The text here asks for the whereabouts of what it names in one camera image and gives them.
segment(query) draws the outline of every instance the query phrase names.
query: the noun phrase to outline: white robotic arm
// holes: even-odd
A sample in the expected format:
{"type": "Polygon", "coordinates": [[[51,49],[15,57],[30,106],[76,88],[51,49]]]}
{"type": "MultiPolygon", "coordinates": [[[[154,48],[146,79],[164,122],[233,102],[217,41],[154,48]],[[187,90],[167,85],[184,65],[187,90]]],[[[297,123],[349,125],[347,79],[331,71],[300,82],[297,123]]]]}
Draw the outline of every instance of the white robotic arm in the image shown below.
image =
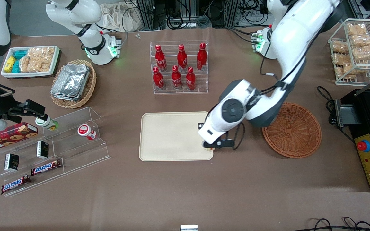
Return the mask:
{"type": "Polygon", "coordinates": [[[273,50],[282,68],[282,79],[270,88],[273,90],[270,97],[265,95],[267,91],[257,91],[246,80],[232,82],[222,93],[226,97],[220,97],[219,104],[207,116],[204,125],[200,125],[198,133],[205,140],[205,147],[220,148],[215,144],[221,141],[220,136],[244,118],[254,127],[272,123],[304,69],[308,48],[339,3],[340,0],[299,0],[278,26],[272,26],[269,49],[273,50]],[[244,107],[241,118],[232,123],[226,119],[229,111],[223,110],[230,97],[244,107]]]}
{"type": "Polygon", "coordinates": [[[102,11],[94,0],[55,0],[45,7],[48,17],[72,31],[85,46],[88,57],[98,65],[109,63],[118,55],[116,38],[101,34],[95,25],[102,11]]]}

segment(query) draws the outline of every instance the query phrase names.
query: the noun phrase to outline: white cloth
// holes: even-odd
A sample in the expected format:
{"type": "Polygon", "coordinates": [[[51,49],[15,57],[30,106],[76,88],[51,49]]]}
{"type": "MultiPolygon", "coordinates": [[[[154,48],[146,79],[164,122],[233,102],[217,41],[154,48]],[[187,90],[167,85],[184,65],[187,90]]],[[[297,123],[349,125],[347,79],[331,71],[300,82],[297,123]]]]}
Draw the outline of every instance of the white cloth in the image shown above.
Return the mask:
{"type": "Polygon", "coordinates": [[[134,4],[126,4],[122,1],[119,3],[103,3],[100,6],[102,10],[102,20],[99,22],[100,26],[121,32],[125,32],[125,30],[132,32],[143,28],[139,15],[140,12],[134,4]],[[124,16],[124,26],[122,26],[122,16],[124,16]]]}

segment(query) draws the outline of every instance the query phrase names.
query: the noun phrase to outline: coca-cola bottle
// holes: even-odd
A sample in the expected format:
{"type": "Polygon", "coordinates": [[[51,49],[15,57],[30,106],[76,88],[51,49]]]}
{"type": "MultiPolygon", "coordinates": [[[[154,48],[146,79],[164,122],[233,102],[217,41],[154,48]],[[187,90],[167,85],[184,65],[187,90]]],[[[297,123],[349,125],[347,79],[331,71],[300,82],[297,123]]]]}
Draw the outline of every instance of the coca-cola bottle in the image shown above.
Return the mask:
{"type": "Polygon", "coordinates": [[[180,44],[178,46],[178,66],[179,66],[179,72],[186,72],[188,68],[188,56],[185,53],[185,47],[183,44],[180,44]]]}
{"type": "Polygon", "coordinates": [[[173,83],[173,88],[176,90],[180,90],[182,88],[182,82],[181,82],[181,74],[178,72],[178,66],[174,65],[172,67],[172,83],[173,83]]]}
{"type": "Polygon", "coordinates": [[[162,52],[161,45],[155,45],[155,50],[157,51],[155,54],[155,59],[157,61],[157,66],[160,71],[166,71],[166,58],[165,54],[162,52]]]}
{"type": "Polygon", "coordinates": [[[200,71],[207,70],[207,51],[205,51],[205,48],[207,45],[205,43],[201,43],[199,45],[199,51],[197,54],[197,69],[200,71]]]}
{"type": "Polygon", "coordinates": [[[188,73],[186,74],[186,85],[188,86],[189,90],[195,89],[195,74],[192,67],[188,67],[188,73]]]}
{"type": "Polygon", "coordinates": [[[165,90],[165,84],[163,83],[163,77],[162,77],[162,74],[159,72],[158,67],[154,67],[153,72],[154,72],[153,79],[154,79],[154,83],[155,83],[157,90],[158,91],[165,90]]]}

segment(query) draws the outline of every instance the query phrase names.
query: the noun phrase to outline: aluminum foil container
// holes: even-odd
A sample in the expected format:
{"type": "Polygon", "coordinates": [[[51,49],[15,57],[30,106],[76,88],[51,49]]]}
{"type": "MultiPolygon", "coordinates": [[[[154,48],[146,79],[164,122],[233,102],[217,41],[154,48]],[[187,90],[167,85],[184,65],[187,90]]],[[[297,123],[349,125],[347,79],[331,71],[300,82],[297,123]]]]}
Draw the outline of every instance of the aluminum foil container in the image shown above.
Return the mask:
{"type": "Polygon", "coordinates": [[[90,69],[81,64],[67,64],[58,75],[50,93],[59,99],[78,101],[82,97],[90,69]]]}

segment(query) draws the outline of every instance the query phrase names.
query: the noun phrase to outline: wicker basket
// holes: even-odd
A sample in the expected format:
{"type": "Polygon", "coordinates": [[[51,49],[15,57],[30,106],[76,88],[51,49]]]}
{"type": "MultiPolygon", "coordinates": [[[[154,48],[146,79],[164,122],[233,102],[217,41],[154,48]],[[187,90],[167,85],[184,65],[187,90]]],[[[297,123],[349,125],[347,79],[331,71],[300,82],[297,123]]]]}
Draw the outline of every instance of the wicker basket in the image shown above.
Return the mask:
{"type": "Polygon", "coordinates": [[[312,155],[322,140],[321,127],[313,114],[291,103],[284,103],[275,121],[262,132],[273,150],[289,158],[312,155]]]}
{"type": "MultiPolygon", "coordinates": [[[[90,68],[88,81],[85,85],[84,92],[82,93],[82,98],[79,101],[69,101],[69,100],[58,99],[58,98],[54,98],[51,95],[52,101],[56,105],[61,106],[61,107],[65,107],[65,108],[69,108],[69,109],[73,109],[73,108],[81,107],[82,105],[86,104],[88,102],[89,98],[91,98],[92,93],[94,92],[95,84],[97,83],[97,74],[95,73],[95,70],[94,70],[94,67],[92,66],[92,64],[85,61],[85,60],[79,60],[78,59],[78,60],[70,61],[67,64],[84,64],[84,65],[86,65],[90,68]]],[[[61,69],[57,72],[57,74],[55,76],[55,79],[52,83],[52,86],[54,86],[56,80],[58,79],[59,73],[62,71],[64,66],[61,67],[61,69]]]]}

